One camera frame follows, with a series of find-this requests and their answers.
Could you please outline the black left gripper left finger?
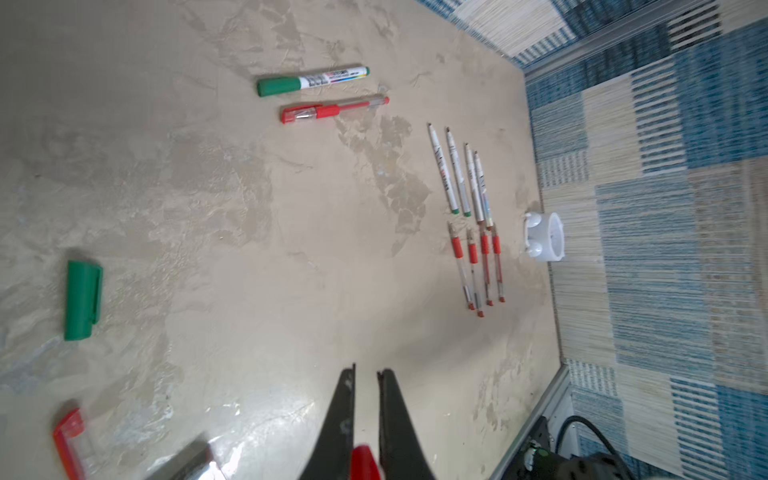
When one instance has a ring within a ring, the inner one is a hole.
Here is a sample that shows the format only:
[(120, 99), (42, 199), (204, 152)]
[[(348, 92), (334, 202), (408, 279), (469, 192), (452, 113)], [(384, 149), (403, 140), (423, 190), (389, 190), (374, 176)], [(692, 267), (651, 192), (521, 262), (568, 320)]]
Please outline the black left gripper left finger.
[(349, 479), (354, 449), (356, 367), (341, 371), (300, 479)]

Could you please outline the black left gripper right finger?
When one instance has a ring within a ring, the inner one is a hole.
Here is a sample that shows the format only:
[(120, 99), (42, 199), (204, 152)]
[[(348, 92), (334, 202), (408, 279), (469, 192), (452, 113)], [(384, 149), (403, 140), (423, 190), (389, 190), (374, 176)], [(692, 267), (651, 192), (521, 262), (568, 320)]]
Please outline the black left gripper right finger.
[(386, 479), (434, 479), (391, 369), (377, 373), (379, 463)]

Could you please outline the brown capped white marker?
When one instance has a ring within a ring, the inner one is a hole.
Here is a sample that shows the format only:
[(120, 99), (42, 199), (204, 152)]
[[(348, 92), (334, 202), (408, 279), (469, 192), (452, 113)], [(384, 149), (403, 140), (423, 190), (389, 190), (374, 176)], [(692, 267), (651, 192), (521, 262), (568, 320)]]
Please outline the brown capped white marker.
[(473, 158), (475, 163), (475, 172), (477, 176), (477, 184), (479, 189), (481, 207), (483, 210), (484, 222), (485, 222), (486, 229), (490, 231), (494, 226), (494, 222), (493, 222), (491, 209), (489, 205), (489, 197), (488, 197), (487, 186), (486, 186), (486, 181), (484, 176), (484, 170), (483, 170), (482, 162), (477, 150), (473, 152)]

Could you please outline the green marker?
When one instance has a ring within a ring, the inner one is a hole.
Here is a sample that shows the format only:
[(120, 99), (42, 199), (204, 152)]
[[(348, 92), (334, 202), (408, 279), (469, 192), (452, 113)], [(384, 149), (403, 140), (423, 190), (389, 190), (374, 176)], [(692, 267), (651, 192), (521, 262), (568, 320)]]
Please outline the green marker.
[(449, 209), (452, 214), (459, 214), (459, 205), (456, 199), (455, 191), (451, 182), (451, 176), (446, 163), (445, 155), (437, 137), (436, 130), (431, 123), (427, 124), (428, 133), (433, 149), (433, 153), (436, 159), (438, 170), (441, 176), (442, 185), (446, 194), (446, 198), (449, 204)]
[(451, 163), (452, 163), (454, 174), (455, 174), (457, 192), (458, 192), (458, 197), (461, 205), (461, 211), (465, 217), (470, 217), (472, 211), (471, 211), (469, 197), (466, 190), (465, 177), (462, 171), (460, 156), (459, 156), (458, 148), (455, 142), (455, 138), (449, 127), (446, 128), (446, 138), (447, 138), (447, 143), (449, 148), (450, 159), (451, 159)]
[(369, 75), (370, 69), (368, 67), (354, 66), (314, 74), (261, 78), (256, 81), (256, 93), (259, 97), (276, 96), (304, 89), (355, 81), (366, 78)]

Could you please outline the red pen cap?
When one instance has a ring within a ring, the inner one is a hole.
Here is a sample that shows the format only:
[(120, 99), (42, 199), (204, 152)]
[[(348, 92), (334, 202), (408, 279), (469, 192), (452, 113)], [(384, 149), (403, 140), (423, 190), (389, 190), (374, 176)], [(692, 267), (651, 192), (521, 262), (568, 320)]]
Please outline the red pen cap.
[(353, 448), (350, 461), (350, 480), (381, 480), (377, 461), (368, 445)]
[(68, 412), (55, 426), (54, 444), (69, 480), (93, 479), (99, 461), (79, 408)]

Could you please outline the green marker top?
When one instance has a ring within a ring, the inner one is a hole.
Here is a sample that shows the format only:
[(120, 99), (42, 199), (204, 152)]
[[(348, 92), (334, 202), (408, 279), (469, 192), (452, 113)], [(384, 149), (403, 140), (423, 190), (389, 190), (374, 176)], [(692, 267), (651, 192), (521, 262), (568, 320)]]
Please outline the green marker top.
[(256, 93), (259, 97), (276, 96), (304, 89), (355, 81), (366, 78), (369, 75), (370, 69), (368, 67), (354, 66), (314, 74), (261, 78), (256, 81)]

